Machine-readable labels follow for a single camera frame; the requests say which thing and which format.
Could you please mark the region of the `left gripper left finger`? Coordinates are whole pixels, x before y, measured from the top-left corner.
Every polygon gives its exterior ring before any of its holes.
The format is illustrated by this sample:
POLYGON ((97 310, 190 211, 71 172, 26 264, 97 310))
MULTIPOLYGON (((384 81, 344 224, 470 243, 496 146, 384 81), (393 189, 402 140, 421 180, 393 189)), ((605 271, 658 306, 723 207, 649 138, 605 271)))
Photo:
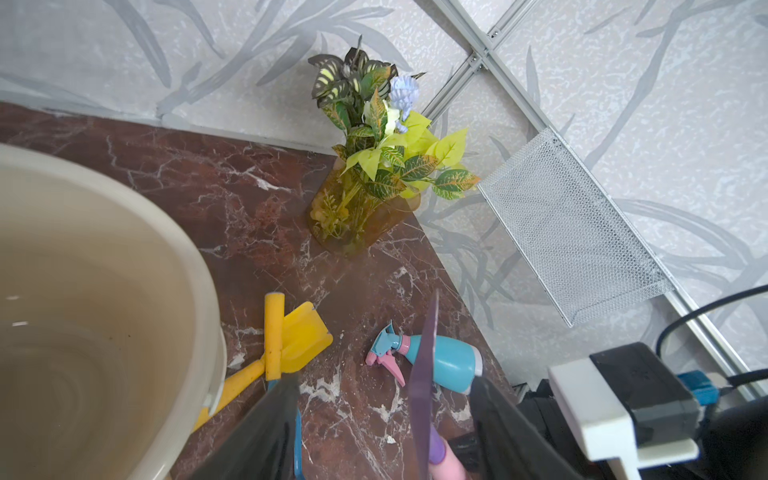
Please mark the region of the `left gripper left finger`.
POLYGON ((193 474, 194 479, 292 479, 300 375, 282 377, 193 474))

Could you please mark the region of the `purple toy trowel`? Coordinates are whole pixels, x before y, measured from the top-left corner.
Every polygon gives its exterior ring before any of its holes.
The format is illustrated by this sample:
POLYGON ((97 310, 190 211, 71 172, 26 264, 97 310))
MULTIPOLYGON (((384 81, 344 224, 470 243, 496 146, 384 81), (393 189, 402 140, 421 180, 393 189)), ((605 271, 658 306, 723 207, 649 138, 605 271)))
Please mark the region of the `purple toy trowel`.
POLYGON ((407 383, 411 433, 420 479, 466 479, 467 472, 463 464, 432 423, 439 299, 440 294, 436 290, 428 305, 416 360, 407 383))

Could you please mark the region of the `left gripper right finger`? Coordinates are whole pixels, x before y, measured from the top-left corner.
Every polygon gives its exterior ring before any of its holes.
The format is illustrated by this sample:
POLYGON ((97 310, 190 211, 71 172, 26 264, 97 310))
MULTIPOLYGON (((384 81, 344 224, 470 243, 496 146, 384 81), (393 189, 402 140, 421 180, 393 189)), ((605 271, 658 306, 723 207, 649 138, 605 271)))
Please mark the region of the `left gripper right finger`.
POLYGON ((580 479, 582 476, 488 379, 476 377, 469 395, 483 479, 580 479))

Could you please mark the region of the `yellow toy shovel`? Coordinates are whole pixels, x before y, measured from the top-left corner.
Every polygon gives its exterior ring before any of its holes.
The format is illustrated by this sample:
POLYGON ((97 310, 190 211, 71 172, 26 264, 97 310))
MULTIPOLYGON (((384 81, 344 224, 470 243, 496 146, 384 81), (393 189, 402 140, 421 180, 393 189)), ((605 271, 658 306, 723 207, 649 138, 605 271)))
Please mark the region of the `yellow toy shovel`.
MULTIPOLYGON (((282 373, 286 374, 295 373, 304 368, 332 344, 333 335, 315 306, 311 302, 304 302, 285 315, 282 339, 281 368, 282 373)), ((259 379, 264 371, 264 359, 260 358, 229 376, 224 381, 218 405, 213 410, 203 408, 193 430, 198 430, 236 399, 248 386, 259 379)))

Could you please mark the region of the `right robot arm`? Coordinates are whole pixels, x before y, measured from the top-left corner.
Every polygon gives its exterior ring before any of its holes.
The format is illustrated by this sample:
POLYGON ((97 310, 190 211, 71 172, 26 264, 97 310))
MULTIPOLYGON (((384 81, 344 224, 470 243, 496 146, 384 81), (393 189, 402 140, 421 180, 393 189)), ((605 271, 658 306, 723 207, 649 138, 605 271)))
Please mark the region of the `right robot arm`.
POLYGON ((767 480, 767 398, 705 409, 700 431, 704 479, 767 480))

